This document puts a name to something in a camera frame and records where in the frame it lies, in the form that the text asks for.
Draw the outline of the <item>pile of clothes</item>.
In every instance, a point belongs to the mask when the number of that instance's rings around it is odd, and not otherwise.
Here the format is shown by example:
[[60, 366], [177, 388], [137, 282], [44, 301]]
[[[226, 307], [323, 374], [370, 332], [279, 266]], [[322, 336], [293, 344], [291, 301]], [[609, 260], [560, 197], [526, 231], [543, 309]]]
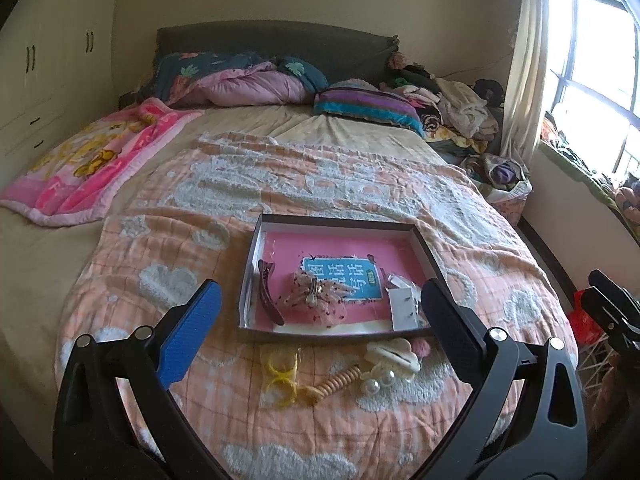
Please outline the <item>pile of clothes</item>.
[[479, 79], [469, 86], [440, 78], [400, 52], [387, 60], [387, 73], [390, 79], [380, 88], [416, 108], [426, 142], [443, 159], [457, 164], [500, 152], [506, 92], [498, 81]]

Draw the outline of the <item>window with dark frame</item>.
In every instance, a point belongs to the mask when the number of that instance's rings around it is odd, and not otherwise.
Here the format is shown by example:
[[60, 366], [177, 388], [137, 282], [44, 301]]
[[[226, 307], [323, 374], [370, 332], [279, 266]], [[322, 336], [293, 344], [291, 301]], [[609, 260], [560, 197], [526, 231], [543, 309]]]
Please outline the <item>window with dark frame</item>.
[[544, 102], [593, 172], [639, 175], [639, 26], [624, 0], [549, 0]]

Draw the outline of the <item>purple teal striped pillow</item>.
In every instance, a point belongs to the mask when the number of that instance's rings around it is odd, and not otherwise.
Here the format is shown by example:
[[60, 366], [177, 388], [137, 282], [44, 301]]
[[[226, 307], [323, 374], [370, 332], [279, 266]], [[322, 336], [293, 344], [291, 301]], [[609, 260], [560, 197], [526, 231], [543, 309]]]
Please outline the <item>purple teal striped pillow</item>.
[[314, 99], [314, 114], [397, 127], [424, 137], [421, 119], [407, 99], [378, 90], [359, 79], [331, 84], [318, 93]]

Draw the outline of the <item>dark red hair clip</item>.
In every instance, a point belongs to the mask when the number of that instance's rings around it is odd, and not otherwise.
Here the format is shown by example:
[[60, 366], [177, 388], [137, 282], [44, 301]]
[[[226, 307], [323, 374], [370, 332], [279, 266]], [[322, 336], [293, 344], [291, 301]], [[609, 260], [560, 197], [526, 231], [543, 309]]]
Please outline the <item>dark red hair clip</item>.
[[274, 269], [272, 262], [260, 259], [257, 263], [259, 272], [259, 297], [262, 302], [266, 315], [273, 322], [274, 325], [283, 326], [285, 323], [284, 317], [277, 307], [277, 303], [273, 300], [269, 290], [269, 278]]

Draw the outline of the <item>cream window curtain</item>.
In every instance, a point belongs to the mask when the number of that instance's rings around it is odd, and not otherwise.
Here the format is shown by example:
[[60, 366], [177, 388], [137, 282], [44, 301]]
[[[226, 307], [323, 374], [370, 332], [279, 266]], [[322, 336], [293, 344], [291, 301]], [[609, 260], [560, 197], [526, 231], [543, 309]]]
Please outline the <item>cream window curtain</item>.
[[549, 0], [521, 0], [504, 101], [501, 156], [528, 167], [544, 116], [548, 68]]

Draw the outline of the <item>cream claw hair clip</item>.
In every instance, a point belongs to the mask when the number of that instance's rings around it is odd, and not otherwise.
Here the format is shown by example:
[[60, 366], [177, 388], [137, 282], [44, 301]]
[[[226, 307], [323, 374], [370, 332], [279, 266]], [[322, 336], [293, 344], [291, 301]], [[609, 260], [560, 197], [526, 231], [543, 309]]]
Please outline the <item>cream claw hair clip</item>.
[[421, 369], [418, 356], [410, 342], [404, 338], [371, 341], [367, 344], [364, 359], [373, 365], [383, 365], [399, 374], [416, 374]]

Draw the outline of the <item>dark upholstered headboard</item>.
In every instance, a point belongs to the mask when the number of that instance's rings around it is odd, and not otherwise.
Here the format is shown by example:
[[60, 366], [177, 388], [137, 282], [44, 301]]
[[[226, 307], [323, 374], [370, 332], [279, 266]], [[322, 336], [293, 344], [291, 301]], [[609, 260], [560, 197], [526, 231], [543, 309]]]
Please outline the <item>dark upholstered headboard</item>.
[[160, 28], [154, 64], [180, 52], [254, 52], [263, 58], [294, 56], [321, 70], [331, 83], [362, 79], [375, 86], [388, 77], [387, 61], [399, 38], [326, 24], [277, 20], [206, 22]]

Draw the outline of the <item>pink cartoon blanket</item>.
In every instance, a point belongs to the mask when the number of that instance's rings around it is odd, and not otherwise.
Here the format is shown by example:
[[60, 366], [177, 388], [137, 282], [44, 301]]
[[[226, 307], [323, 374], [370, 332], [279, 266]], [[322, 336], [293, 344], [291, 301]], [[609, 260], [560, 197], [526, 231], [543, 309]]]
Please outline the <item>pink cartoon blanket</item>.
[[124, 183], [201, 114], [149, 98], [104, 116], [8, 184], [1, 206], [48, 228], [100, 220]]

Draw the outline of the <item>clear bag white earring card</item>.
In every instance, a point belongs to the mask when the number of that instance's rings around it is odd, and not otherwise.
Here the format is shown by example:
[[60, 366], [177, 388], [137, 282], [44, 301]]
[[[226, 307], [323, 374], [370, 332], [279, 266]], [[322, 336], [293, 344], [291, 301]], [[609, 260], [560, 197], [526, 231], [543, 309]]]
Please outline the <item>clear bag white earring card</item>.
[[384, 282], [395, 332], [420, 330], [427, 326], [421, 313], [420, 290], [413, 281], [398, 274], [387, 274]]

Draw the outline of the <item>red plastic bag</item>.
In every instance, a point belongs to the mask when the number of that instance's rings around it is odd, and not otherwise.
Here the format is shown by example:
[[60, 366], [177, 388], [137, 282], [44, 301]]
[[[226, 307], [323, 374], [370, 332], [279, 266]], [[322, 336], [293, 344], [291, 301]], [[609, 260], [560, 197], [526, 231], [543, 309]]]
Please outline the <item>red plastic bag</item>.
[[574, 337], [580, 346], [595, 344], [604, 334], [604, 330], [582, 307], [584, 290], [574, 293], [574, 310], [567, 315]]

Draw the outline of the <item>beige bed sheet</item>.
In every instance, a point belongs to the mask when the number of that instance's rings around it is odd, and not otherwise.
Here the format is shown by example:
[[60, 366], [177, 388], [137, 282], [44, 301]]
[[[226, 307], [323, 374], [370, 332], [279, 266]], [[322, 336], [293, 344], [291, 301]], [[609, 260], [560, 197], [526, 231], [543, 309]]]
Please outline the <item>beige bed sheet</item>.
[[[205, 133], [271, 136], [280, 143], [339, 145], [360, 152], [440, 165], [443, 160], [415, 133], [401, 128], [316, 115], [308, 106], [210, 108], [182, 131], [117, 192], [118, 214], [163, 162]], [[20, 214], [1, 211], [1, 349], [15, 359], [35, 352], [53, 356], [65, 298], [99, 243], [101, 221], [43, 228]]]

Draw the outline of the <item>yellow hoop earrings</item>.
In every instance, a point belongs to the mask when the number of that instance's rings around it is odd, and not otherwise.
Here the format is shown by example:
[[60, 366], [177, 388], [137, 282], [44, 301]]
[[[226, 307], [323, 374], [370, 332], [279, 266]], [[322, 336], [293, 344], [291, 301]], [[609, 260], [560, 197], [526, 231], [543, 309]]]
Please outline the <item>yellow hoop earrings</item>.
[[285, 347], [269, 347], [265, 360], [264, 401], [274, 408], [288, 408], [297, 401], [299, 352]]

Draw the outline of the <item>shallow cardboard box pink liner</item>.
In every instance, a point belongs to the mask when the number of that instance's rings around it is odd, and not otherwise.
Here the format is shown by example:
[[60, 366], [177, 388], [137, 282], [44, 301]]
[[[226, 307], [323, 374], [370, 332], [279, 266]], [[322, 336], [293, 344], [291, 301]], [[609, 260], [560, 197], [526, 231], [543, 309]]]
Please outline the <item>shallow cardboard box pink liner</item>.
[[[275, 302], [290, 291], [299, 269], [356, 289], [346, 301], [346, 320], [332, 328], [314, 324], [307, 312], [278, 307], [285, 323], [270, 321], [259, 297], [260, 259], [272, 262], [270, 294]], [[423, 336], [420, 330], [395, 332], [384, 282], [387, 274], [413, 281], [420, 290], [442, 271], [416, 226], [405, 223], [263, 214], [257, 220], [246, 258], [239, 299], [239, 326], [262, 338], [383, 339]]]

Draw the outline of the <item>peach white patterned quilt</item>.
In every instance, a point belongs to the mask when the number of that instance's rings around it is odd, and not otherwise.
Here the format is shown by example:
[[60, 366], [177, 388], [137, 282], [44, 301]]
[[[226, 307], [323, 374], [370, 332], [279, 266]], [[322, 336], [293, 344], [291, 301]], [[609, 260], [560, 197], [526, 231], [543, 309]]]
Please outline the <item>peach white patterned quilt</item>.
[[469, 394], [434, 342], [408, 382], [357, 385], [315, 406], [271, 377], [279, 352], [316, 384], [366, 347], [335, 335], [393, 336], [388, 290], [442, 274], [458, 304], [513, 338], [577, 344], [544, 271], [459, 169], [337, 146], [206, 134], [157, 167], [70, 291], [55, 374], [75, 339], [128, 336], [202, 281], [219, 318], [172, 393], [239, 479], [401, 479], [438, 445]]

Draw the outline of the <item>laundry basket with clothes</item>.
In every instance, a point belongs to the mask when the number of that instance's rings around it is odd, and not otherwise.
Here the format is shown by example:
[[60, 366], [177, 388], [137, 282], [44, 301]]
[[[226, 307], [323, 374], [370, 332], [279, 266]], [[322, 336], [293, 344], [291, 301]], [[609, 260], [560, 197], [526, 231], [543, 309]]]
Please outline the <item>laundry basket with clothes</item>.
[[533, 191], [526, 169], [515, 160], [489, 153], [467, 157], [461, 168], [486, 202], [511, 226], [517, 226]]

